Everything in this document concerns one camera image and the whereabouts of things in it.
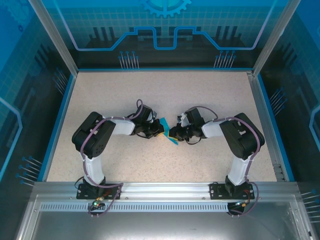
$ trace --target speckled table surface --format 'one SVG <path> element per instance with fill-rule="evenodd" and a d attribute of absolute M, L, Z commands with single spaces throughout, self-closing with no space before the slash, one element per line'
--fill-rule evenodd
<path fill-rule="evenodd" d="M 219 117 L 243 112 L 262 132 L 245 72 L 80 72 L 47 181 L 73 182 L 83 176 L 82 160 L 71 138 L 91 112 L 127 116 L 136 112 L 137 99 L 156 111 L 158 118 L 166 118 L 170 127 L 185 110 L 203 105 Z M 205 121 L 213 118 L 205 109 L 200 113 Z M 114 135 L 102 154 L 102 168 L 111 182 L 213 182 L 225 180 L 232 159 L 223 136 L 196 145 L 175 145 L 163 135 L 152 139 Z M 266 144 L 256 156 L 249 178 L 276 181 Z"/>

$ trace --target gear icon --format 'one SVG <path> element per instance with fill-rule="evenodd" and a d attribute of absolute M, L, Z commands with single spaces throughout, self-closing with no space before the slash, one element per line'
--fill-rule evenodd
<path fill-rule="evenodd" d="M 191 0 L 140 0 L 140 3 L 144 6 L 144 10 L 150 11 L 150 14 L 166 18 L 168 15 L 173 17 L 175 14 L 180 14 L 181 10 L 186 10 Z"/>
<path fill-rule="evenodd" d="M 21 26 L 30 16 L 30 7 L 28 0 L 1 0 L 0 7 L 6 7 L 11 16 Z"/>

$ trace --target enclosure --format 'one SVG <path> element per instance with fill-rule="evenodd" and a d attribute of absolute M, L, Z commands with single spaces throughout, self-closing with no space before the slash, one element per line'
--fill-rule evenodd
<path fill-rule="evenodd" d="M 318 239 L 319 2 L 17 0 L 0 11 L 0 239 Z M 137 99 L 164 134 L 110 138 L 102 171 L 123 186 L 93 217 L 72 137 L 91 112 L 130 116 Z M 194 106 L 245 113 L 264 136 L 243 216 L 230 212 L 242 198 L 213 198 L 233 166 L 228 138 L 170 137 Z"/>

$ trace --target beige work surface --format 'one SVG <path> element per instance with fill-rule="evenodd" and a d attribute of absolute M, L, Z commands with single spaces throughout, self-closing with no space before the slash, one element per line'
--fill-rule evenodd
<path fill-rule="evenodd" d="M 127 116 L 136 112 L 137 99 L 156 111 L 158 118 L 165 118 L 170 128 L 177 124 L 178 115 L 202 105 L 219 117 L 243 112 L 262 132 L 245 72 L 80 72 L 47 181 L 73 182 L 83 176 L 82 159 L 71 138 L 91 112 Z M 205 109 L 199 111 L 205 121 L 214 117 Z M 225 180 L 232 159 L 223 136 L 196 145 L 175 145 L 164 135 L 152 139 L 114 135 L 102 154 L 102 169 L 107 181 L 213 182 Z M 249 179 L 276 181 L 266 144 L 254 159 Z"/>

